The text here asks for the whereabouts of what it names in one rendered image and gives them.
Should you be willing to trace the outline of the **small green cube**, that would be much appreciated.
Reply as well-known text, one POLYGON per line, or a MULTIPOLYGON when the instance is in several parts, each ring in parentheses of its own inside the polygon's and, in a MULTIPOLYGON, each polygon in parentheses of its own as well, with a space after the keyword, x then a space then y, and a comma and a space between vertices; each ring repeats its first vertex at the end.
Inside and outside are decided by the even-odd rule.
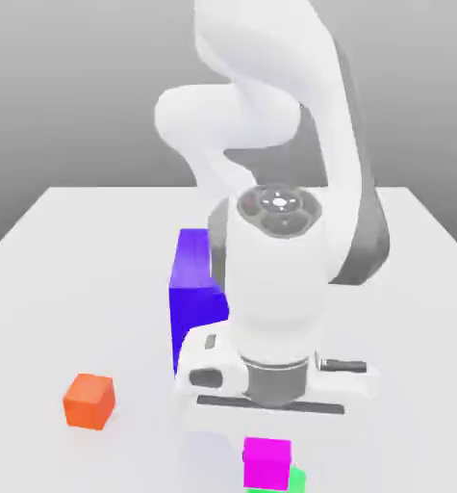
POLYGON ((246 488, 245 493, 306 493, 306 482, 306 473, 295 466, 291 466, 286 489, 246 488))

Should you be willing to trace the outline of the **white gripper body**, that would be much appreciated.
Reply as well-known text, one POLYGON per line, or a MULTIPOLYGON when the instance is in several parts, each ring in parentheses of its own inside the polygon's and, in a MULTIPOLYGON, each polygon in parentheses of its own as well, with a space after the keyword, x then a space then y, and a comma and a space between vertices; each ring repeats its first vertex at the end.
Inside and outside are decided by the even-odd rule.
POLYGON ((247 398, 181 395, 177 414, 189 427, 282 427, 291 423, 342 423, 378 393, 380 373, 319 372, 303 397, 281 407, 263 407, 247 398))

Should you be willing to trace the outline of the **small orange cube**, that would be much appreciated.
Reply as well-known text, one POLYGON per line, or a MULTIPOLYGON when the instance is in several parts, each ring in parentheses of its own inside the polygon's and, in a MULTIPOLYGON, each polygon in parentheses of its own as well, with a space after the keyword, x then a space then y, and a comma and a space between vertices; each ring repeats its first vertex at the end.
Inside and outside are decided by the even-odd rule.
POLYGON ((66 422, 71 427, 101 430, 114 406, 114 381, 107 376, 78 374, 63 396, 66 422))

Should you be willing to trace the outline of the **large blue box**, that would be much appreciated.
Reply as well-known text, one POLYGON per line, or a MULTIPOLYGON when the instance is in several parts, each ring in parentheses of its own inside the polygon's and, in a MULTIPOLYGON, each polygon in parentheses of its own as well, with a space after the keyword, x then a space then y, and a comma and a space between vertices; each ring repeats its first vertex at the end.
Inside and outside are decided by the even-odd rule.
POLYGON ((169 285, 172 369, 177 374, 182 344, 188 332, 225 321, 226 297, 211 275, 207 228, 182 228, 179 232, 169 285))

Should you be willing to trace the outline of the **small magenta cube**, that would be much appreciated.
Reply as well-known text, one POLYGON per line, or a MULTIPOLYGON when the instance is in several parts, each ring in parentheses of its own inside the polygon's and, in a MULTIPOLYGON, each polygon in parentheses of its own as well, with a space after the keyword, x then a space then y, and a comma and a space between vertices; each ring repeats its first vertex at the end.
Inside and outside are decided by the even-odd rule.
POLYGON ((287 490, 292 464, 292 442, 284 439, 245 437, 242 462, 245 488, 287 490))

